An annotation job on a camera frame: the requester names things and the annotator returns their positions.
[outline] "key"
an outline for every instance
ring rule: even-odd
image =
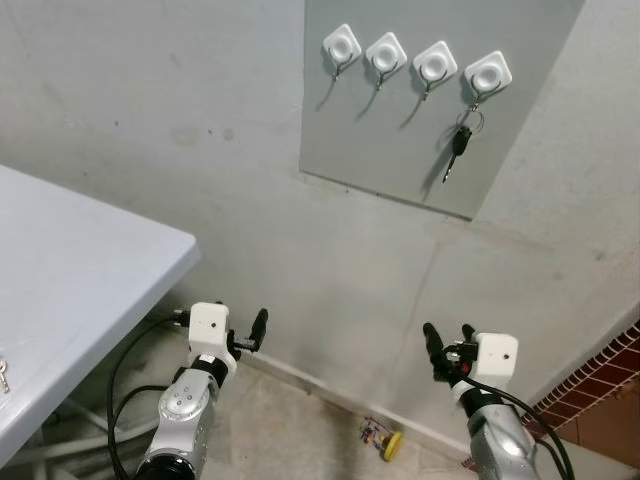
[[[7,370],[7,362],[0,358],[0,385],[4,390],[4,393],[9,393],[9,384],[7,378],[4,376],[4,372]]]
[[[447,171],[442,178],[442,183],[447,181],[449,174],[451,173],[451,169],[453,168],[453,164],[460,155],[464,153],[467,148],[467,143],[469,143],[469,139],[471,138],[471,134],[473,132],[466,125],[462,125],[456,134],[453,136],[453,142],[451,142],[451,161],[449,161],[449,166],[447,166]]]

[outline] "gray panel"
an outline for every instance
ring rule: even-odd
[[[435,210],[473,217],[583,3],[307,0],[300,169]],[[364,50],[384,32],[393,31],[407,52],[407,64],[377,94],[376,75],[364,56],[332,87],[334,67],[322,51],[322,40],[342,23],[351,26]],[[438,40],[449,44],[459,70],[422,103],[424,87],[409,65],[413,57]],[[472,137],[449,180],[442,184],[452,127],[473,99],[462,71],[494,50],[503,52],[513,83],[482,105],[484,129]]]

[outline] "floor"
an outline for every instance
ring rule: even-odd
[[[123,426],[154,414],[158,394],[144,395],[123,413]],[[62,430],[66,435],[73,432],[77,438],[84,427],[69,426],[71,420],[62,422]],[[476,478],[457,461],[410,441],[405,441],[392,462],[385,463],[372,446],[359,441],[360,421],[345,410],[241,364],[236,377],[223,386],[216,405],[202,480]],[[59,430],[53,427],[45,431],[49,442],[66,436]],[[135,469],[148,441],[141,438],[121,449],[128,469]],[[62,462],[62,466],[83,480],[113,478],[104,451],[78,455]],[[0,471],[2,480],[30,477],[29,468]]]

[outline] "concrete wall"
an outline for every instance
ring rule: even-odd
[[[330,389],[466,442],[424,321],[519,337],[532,398],[637,309],[638,2],[587,1],[470,224],[298,172],[302,1],[0,12],[0,161],[194,233],[173,300],[269,307],[264,353]]]

